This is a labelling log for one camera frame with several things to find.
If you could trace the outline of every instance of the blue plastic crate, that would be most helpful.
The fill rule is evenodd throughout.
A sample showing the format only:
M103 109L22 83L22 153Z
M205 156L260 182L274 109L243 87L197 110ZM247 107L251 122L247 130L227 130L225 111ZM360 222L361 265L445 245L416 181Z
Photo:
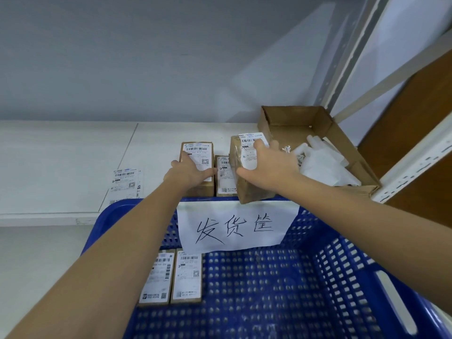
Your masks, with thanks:
M237 198L182 201L226 200ZM140 201L105 209L82 253ZM175 212L161 248L178 247ZM300 207L280 245L206 254L202 302L135 308L124 338L452 338L431 304L388 273L417 325L417 334L406 333L378 270L384 271Z

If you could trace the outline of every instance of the left hand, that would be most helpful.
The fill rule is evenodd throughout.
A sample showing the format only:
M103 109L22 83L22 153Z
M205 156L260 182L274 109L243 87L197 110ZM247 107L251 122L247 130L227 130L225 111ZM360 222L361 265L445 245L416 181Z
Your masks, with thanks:
M215 175L218 171L217 168L209 168L204 171L198 170L194 161L191 160L185 151L182 151L181 161L173 160L171 166L172 168L168 170L163 180L174 181L185 190L196 187L206 178Z

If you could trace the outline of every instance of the cardboard box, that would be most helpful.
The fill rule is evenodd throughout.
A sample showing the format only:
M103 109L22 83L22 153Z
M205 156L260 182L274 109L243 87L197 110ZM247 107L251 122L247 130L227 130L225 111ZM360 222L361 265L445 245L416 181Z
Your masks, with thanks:
M169 304L173 281L176 250L159 251L149 277L141 291L137 306L158 306Z
M281 148L290 146L296 148L307 143L306 137L327 137L331 143L348 160L347 170L357 177L360 187L343 186L348 192L370 196L379 187L379 179L371 170L358 150L321 106L262 106L258 129L268 141L275 139Z
M215 156L215 167L218 168L215 175L215 190L217 196L237 196L234 173L229 164L229 156Z
M186 254L177 249L171 303L195 303L201 299L202 254Z
M229 163L234 173L237 196L239 197L240 203L243 205L252 201L274 198L276 195L274 192L256 187L254 184L251 184L244 178L237 175L235 171L237 168L243 166L240 160L241 149L242 145L239 136L232 136L230 138Z
M214 155L213 143L210 141L188 141L183 142L180 147L179 161L181 159L182 151L189 154L190 158L196 163L198 170L206 170L213 168ZM215 178L209 177L200 185L191 188L184 196L185 197L212 197L215 195Z

